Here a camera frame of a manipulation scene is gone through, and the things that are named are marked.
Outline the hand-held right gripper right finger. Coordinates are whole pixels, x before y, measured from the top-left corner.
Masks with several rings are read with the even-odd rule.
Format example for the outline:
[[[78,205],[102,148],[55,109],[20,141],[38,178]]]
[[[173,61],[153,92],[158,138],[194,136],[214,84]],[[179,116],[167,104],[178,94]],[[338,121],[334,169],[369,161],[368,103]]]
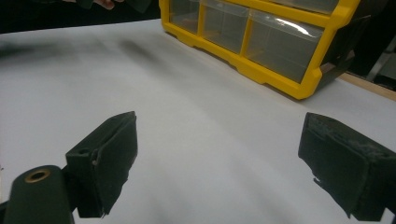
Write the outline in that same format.
[[[298,157],[348,217],[379,221],[389,210],[396,220],[396,152],[336,119],[308,113]]]

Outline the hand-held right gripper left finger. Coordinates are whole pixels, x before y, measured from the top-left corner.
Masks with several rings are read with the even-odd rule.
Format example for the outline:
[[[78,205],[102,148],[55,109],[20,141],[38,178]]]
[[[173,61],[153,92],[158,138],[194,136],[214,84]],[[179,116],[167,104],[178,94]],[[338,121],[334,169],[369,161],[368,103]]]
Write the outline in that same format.
[[[136,115],[130,111],[104,121],[66,154],[71,207],[84,218],[110,213],[137,156]]]

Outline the clear plastic drawer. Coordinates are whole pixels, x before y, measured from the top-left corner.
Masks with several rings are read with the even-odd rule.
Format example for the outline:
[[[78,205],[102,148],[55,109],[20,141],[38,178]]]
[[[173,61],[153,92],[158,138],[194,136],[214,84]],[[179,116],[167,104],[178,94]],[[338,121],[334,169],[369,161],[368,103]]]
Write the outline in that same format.
[[[170,22],[193,34],[198,31],[200,0],[170,0]]]

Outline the yellow drawer organizer cabinet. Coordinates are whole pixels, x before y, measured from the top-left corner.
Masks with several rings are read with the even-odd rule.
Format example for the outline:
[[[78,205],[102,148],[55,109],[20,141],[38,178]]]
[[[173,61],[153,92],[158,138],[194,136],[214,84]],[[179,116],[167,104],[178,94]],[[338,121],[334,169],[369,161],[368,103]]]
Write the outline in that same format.
[[[170,22],[170,0],[159,0],[162,26],[180,42],[204,50],[228,63],[240,74],[301,100],[343,74],[353,58],[353,42],[366,19],[357,17],[361,0],[222,0],[268,12],[287,20],[317,26],[323,30],[317,48],[299,83],[203,38],[205,7],[199,7],[198,31],[193,34]]]

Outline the wooden board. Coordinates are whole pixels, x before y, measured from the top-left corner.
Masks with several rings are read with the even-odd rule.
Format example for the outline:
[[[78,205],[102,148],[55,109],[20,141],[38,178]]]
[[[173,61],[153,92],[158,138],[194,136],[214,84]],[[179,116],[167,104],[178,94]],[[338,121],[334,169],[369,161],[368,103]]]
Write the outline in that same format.
[[[389,90],[387,88],[381,87],[365,79],[350,75],[348,73],[344,73],[339,78],[352,85],[355,85],[369,92],[375,93],[396,102],[396,91]]]

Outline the grey metal stand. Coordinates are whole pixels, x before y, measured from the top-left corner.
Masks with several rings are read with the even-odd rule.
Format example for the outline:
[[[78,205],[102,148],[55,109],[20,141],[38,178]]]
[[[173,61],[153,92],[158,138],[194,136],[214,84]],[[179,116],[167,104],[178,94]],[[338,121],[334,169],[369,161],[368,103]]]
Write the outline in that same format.
[[[379,74],[381,69],[386,65],[386,63],[391,58],[391,54],[395,49],[396,49],[396,35],[391,39],[387,47],[382,51],[381,55],[379,56],[374,66],[368,73],[366,77],[367,81],[373,82],[375,80],[376,76]]]

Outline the set of clear drawers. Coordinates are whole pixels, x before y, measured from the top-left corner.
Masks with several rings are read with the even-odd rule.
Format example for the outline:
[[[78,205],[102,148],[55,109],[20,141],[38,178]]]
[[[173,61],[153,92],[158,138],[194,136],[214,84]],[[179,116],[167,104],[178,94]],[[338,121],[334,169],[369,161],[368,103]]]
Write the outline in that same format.
[[[323,30],[307,23],[222,0],[201,0],[203,38],[297,83],[301,82]]]

